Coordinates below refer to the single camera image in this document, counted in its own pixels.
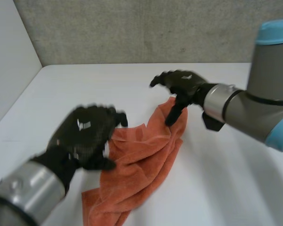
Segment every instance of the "microfiber towel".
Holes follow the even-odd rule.
[[[117,166],[102,172],[100,188],[82,193],[84,226],[121,226],[167,177],[187,122],[184,109],[177,122],[165,126],[175,98],[159,105],[145,124],[116,129],[109,141],[109,157]]]

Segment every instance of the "black glove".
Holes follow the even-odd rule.
[[[103,156],[105,143],[116,126],[127,127],[125,113],[117,113],[114,107],[78,107],[72,111],[48,143],[48,149],[63,147],[76,159],[78,168],[86,170],[111,170],[116,164]]]
[[[166,118],[166,125],[172,126],[182,113],[182,110],[195,102],[196,93],[200,86],[207,81],[191,71],[169,71],[155,76],[150,87],[157,84],[166,86],[172,94],[176,94],[175,105]]]

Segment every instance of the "white wall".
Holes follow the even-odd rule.
[[[42,66],[12,0],[0,0],[0,120]]]

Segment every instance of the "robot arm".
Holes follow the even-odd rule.
[[[72,111],[49,141],[47,150],[0,182],[0,226],[38,226],[66,196],[78,168],[111,170],[105,143],[125,113],[91,106]]]
[[[207,129],[219,131],[227,123],[283,152],[283,20],[262,24],[246,90],[210,84],[188,71],[162,73],[150,86],[157,84],[177,95],[166,125],[172,125],[183,108],[196,104],[203,108]]]

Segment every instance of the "white table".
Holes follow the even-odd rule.
[[[134,127],[146,123],[168,99],[165,88],[149,88],[162,71],[194,70],[211,82],[245,88],[249,66],[47,66],[0,122],[0,179],[42,151],[61,120],[79,104],[114,104],[127,112]],[[283,153],[228,126],[218,133],[208,131],[200,108],[188,110],[184,143],[172,170],[125,226],[283,226]],[[98,172],[77,172],[67,198],[44,225],[82,226],[81,192],[98,186]]]

